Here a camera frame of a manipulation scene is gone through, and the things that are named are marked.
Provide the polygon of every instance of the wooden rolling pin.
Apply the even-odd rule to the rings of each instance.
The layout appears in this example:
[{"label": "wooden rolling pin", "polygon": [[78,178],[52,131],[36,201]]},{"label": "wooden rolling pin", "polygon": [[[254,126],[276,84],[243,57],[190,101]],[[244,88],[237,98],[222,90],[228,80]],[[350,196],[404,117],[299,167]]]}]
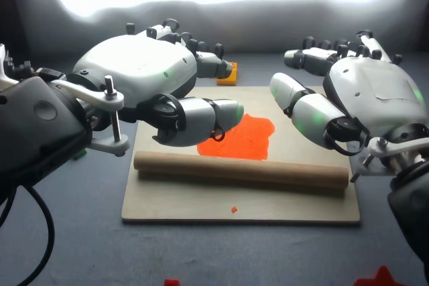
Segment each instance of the wooden rolling pin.
[{"label": "wooden rolling pin", "polygon": [[349,171],[343,167],[272,161],[203,157],[138,151],[134,169],[148,173],[192,175],[251,182],[345,189]]}]

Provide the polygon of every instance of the orange dough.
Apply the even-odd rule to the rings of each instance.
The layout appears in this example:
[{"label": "orange dough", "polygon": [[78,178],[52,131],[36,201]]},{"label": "orange dough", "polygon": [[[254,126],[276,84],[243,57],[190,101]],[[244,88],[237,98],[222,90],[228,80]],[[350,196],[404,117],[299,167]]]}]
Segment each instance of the orange dough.
[{"label": "orange dough", "polygon": [[241,122],[225,134],[221,142],[208,139],[197,145],[200,155],[265,160],[268,157],[268,138],[274,133],[269,119],[243,116]]}]

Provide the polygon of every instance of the gray tabletop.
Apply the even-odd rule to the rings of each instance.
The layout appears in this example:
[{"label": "gray tabletop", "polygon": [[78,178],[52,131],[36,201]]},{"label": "gray tabletop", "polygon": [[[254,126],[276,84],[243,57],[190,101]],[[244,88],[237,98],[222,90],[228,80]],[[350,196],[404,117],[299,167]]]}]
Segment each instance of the gray tabletop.
[{"label": "gray tabletop", "polygon": [[[276,72],[305,85],[322,84],[322,78],[286,68],[281,54],[227,58],[239,63],[239,86],[267,86]],[[72,65],[46,66],[67,70]],[[402,65],[427,97],[428,66],[428,54],[405,55]],[[214,84],[198,81],[198,86]],[[121,126],[134,142],[137,125]],[[426,284],[423,265],[389,210],[388,177],[357,181],[358,226],[126,225],[121,209],[131,151],[122,158],[89,151],[35,186],[52,212],[56,243],[32,285],[162,286],[164,279],[175,278],[182,286],[344,286],[359,277],[373,277],[382,265],[400,283]],[[0,229],[0,285],[16,285],[25,278],[41,259],[46,241],[40,209],[24,189],[18,189]]]}]

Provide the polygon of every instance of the wooden board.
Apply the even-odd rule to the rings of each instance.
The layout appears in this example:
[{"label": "wooden board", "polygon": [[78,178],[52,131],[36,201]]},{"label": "wooden board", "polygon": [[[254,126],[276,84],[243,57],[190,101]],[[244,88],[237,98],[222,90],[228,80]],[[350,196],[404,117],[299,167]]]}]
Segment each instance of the wooden board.
[{"label": "wooden board", "polygon": [[[321,87],[312,87],[323,92]],[[243,103],[245,113],[269,118],[275,132],[269,138],[270,161],[339,165],[350,171],[349,158],[323,149],[307,140],[292,125],[266,87],[194,88],[189,96],[229,98]],[[140,122],[134,151],[198,155],[196,147],[166,147],[151,137],[156,129]],[[261,184],[219,185],[139,177],[131,162],[122,208],[126,221],[148,220],[274,220],[292,222],[350,222],[360,219],[353,184],[345,191],[320,188],[273,188]]]}]

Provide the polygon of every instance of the backdrop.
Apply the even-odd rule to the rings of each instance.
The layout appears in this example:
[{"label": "backdrop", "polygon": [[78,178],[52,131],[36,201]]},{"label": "backdrop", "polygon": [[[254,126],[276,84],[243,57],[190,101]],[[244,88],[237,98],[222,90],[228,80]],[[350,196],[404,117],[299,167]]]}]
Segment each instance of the backdrop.
[{"label": "backdrop", "polygon": [[81,55],[97,43],[167,17],[228,52],[283,52],[308,35],[353,38],[372,29],[386,50],[413,49],[429,0],[17,0],[32,57]]}]

